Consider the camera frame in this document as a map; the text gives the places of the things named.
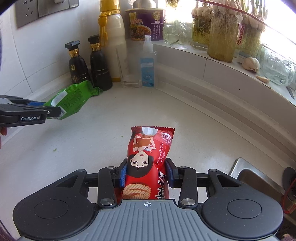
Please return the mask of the white bottle yellow cap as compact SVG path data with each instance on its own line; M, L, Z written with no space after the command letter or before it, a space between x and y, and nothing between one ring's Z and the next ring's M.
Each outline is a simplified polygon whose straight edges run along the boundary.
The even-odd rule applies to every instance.
M100 1L100 44L106 56L108 69L113 82L121 81L121 68L118 57L126 58L125 26L120 14L119 1Z

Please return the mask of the red snack bag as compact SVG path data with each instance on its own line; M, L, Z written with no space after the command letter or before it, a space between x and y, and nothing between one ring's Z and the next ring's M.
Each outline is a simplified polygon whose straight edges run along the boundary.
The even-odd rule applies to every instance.
M165 160L175 129L163 126L133 126L127 147L125 185L121 199L169 198Z

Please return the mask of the purple instant noodle cup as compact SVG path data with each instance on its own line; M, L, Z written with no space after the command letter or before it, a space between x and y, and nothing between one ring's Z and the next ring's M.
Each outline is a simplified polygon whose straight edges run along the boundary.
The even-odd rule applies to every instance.
M125 11L128 15L129 35L133 41L144 41L146 35L152 41L163 40L164 10L136 8Z

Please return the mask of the steel sink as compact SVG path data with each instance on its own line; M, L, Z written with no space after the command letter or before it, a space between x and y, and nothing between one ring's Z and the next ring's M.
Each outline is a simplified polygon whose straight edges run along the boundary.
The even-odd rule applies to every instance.
M284 189L245 159L238 158L234 162L229 175L281 204L285 194Z

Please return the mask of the clear blue-label spray bottle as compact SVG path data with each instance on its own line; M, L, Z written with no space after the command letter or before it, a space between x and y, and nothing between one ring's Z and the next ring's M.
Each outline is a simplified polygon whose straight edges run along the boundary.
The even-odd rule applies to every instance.
M144 87L154 87L155 84L155 64L156 54L154 52L154 47L152 44L151 35L145 35L143 52L140 57L140 78L142 81L142 86Z

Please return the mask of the clear glass cup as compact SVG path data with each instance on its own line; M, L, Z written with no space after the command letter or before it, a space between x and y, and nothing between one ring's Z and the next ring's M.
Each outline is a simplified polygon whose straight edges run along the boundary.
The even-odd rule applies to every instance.
M175 49L185 50L191 41L192 18L178 13L165 13L164 42Z

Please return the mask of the white wall socket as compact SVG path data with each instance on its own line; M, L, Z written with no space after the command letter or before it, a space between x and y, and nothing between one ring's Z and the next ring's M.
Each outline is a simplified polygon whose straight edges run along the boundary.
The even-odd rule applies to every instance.
M22 26L39 18L37 0L19 0L15 3L16 26Z

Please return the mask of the empty glass jar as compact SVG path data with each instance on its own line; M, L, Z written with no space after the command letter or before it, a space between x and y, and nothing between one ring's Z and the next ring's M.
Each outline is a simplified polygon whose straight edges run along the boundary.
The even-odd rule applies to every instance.
M116 48L121 85L125 88L141 87L139 76L139 54L136 48Z

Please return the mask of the lying clear glass jar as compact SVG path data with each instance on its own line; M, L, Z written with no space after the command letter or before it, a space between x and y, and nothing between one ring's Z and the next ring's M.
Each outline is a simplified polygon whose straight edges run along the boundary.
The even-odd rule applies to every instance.
M258 53L260 71L277 85L289 86L295 79L295 64L262 45Z

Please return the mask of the dark sauce bottle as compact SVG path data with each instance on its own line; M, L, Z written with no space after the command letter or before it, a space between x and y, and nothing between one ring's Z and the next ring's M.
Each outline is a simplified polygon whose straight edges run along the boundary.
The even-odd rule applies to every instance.
M90 36L88 42L91 47L90 66L93 86L103 91L109 90L112 87L112 79L106 57L101 50L99 35Z
M73 84L79 84L85 80L91 80L85 60L79 54L80 41L71 41L65 44L70 55L69 70Z

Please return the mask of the left dark sauce bottle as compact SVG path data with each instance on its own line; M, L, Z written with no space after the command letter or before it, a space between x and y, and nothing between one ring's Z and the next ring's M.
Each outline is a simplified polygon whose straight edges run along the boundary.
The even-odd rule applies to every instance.
M79 84L85 80L91 80L85 60L79 54L80 41L71 41L65 44L70 55L69 70L73 84Z

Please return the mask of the grey wall switch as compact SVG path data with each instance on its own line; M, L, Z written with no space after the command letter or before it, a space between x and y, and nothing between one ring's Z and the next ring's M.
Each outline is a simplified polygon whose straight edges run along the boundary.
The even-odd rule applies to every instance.
M79 6L79 0L37 0L37 3L40 18Z

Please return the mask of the right dark sauce bottle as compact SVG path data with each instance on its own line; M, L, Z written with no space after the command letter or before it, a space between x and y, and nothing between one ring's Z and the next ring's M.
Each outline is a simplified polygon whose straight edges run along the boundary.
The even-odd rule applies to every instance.
M99 35L90 36L88 42L91 47L90 66L93 86L103 91L109 90L112 87L112 79L106 57L101 50Z

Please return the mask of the garlic bulb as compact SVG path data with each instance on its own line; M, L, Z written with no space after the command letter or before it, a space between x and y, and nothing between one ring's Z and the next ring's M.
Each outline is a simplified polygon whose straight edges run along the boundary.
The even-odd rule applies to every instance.
M245 58L244 61L243 61L243 63L241 64L241 66L245 70L250 70L250 71L253 71L255 73L257 73L258 70L260 69L260 63L254 57L247 57L247 58Z

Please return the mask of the garlic clove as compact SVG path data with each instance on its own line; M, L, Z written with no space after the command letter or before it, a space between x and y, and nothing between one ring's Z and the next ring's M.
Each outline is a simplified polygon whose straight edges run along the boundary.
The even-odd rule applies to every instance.
M270 82L270 80L269 80L268 78L266 78L266 77L259 76L259 75L255 75L255 77L256 77L258 80L260 80L261 82L263 82L263 83L269 83L269 82Z

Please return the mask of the green snack bag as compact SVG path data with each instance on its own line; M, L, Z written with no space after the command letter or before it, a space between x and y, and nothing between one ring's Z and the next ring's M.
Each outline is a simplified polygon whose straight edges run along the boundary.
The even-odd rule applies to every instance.
M99 87L93 87L89 80L85 80L79 84L72 84L60 90L44 106L51 108L60 108L61 112L58 116L49 117L51 119L63 120L77 113L82 106L93 96L99 96L103 90Z

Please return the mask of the jar of sprouting garlic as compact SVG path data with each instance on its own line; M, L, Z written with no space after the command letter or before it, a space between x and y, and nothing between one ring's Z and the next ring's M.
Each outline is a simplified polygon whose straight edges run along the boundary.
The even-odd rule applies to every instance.
M229 4L227 1L218 3L224 6L212 4L213 16L207 54L213 59L230 63L233 60L239 24L243 17L238 11L226 7Z

